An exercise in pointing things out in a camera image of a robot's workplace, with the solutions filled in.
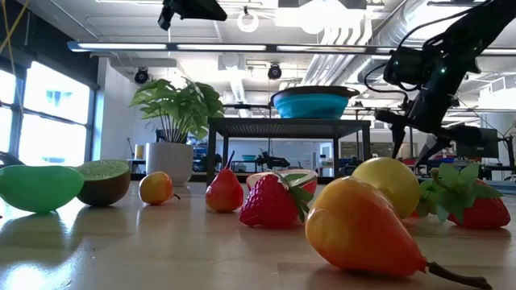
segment table surface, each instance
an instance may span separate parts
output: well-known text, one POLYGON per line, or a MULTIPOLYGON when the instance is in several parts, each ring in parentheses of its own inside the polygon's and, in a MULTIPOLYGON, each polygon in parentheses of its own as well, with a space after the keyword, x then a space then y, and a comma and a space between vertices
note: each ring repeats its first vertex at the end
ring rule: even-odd
MULTIPOLYGON (((180 201, 145 206, 133 182, 112 208, 73 200, 43 216, 0 201, 0 289, 472 289, 422 273, 390 279, 338 271, 301 226, 246 227, 236 213, 207 211, 205 189, 175 188, 180 201)), ((504 229, 464 230, 432 218, 405 224, 429 259, 514 289, 516 199, 505 203, 514 222, 504 229)))
POLYGON ((222 136, 241 138, 338 139, 371 126, 370 121, 296 118, 209 118, 208 123, 222 136))

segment strawberry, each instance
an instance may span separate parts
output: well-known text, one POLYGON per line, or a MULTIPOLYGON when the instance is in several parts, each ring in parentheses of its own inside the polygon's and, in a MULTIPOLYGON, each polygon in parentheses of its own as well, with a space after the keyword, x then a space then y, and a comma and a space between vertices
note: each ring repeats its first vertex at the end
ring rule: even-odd
POLYGON ((461 172, 441 164, 432 169, 433 181, 421 184, 422 197, 436 202, 436 213, 441 222, 448 219, 468 228, 496 228, 507 226, 510 215, 501 194, 478 180, 478 165, 467 166, 461 172))
POLYGON ((285 228, 299 216, 305 221, 306 205, 314 196, 300 187, 291 187, 282 176, 271 174, 258 180, 240 210, 239 220, 248 226, 285 228))

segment computer monitor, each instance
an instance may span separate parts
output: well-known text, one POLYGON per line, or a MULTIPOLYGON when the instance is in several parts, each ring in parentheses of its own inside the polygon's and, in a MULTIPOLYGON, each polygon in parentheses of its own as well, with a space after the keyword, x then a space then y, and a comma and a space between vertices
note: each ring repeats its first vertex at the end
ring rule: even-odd
POLYGON ((494 129, 480 129, 482 134, 481 145, 466 146, 457 143, 458 157, 498 158, 498 131, 494 129))

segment strawberry leaves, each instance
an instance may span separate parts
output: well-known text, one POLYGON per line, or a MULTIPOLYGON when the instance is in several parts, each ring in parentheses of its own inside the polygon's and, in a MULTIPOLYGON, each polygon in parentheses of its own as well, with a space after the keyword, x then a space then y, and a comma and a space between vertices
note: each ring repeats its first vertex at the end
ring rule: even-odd
POLYGON ((448 165, 433 168, 433 180, 421 183, 421 198, 416 209, 420 217, 428 215, 429 205, 436 204, 435 212, 441 222, 453 214, 457 221, 463 222, 464 209, 473 207, 476 198, 495 198, 501 194, 494 188, 482 185, 477 179, 479 166, 470 164, 460 172, 448 165))
POLYGON ((278 172, 273 172, 273 174, 278 177, 279 181, 286 186, 289 193, 292 194, 296 202, 296 207, 298 208, 299 219, 304 223, 306 213, 310 211, 310 208, 306 204, 312 201, 314 196, 301 186, 291 186, 290 182, 303 178, 306 174, 289 174, 287 176, 283 176, 278 172))

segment kiwi half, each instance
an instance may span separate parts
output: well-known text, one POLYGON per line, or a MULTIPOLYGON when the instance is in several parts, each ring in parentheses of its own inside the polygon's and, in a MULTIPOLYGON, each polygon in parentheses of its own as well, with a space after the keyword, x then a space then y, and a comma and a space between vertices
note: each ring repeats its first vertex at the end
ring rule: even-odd
POLYGON ((91 161, 75 169, 84 176, 77 198, 87 205, 112 205, 126 195, 131 183, 131 171, 125 161, 91 161))

